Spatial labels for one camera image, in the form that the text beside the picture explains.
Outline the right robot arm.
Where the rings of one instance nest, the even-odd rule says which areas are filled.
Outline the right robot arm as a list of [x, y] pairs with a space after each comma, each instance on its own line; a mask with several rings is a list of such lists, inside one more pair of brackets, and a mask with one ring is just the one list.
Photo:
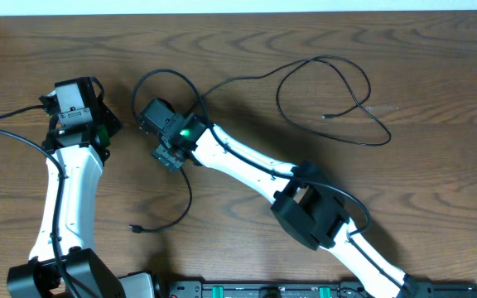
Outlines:
[[141, 129], [157, 136], [153, 156], [172, 171], [191, 160], [221, 171], [268, 200], [283, 230], [303, 246], [323, 249], [342, 262], [373, 297], [414, 297], [419, 287], [363, 237], [345, 208], [350, 195], [330, 184], [314, 163], [272, 159], [233, 139], [208, 118], [176, 113], [153, 99], [138, 115]]

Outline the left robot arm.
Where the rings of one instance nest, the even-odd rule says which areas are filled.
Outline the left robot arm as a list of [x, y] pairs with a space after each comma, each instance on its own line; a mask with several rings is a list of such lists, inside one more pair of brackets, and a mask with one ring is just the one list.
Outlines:
[[48, 186], [40, 232], [26, 264], [12, 267], [12, 297], [52, 297], [60, 285], [72, 297], [124, 297], [120, 280], [95, 251], [96, 193], [111, 137], [122, 124], [104, 103], [95, 77], [55, 84], [40, 101], [51, 116], [41, 148]]

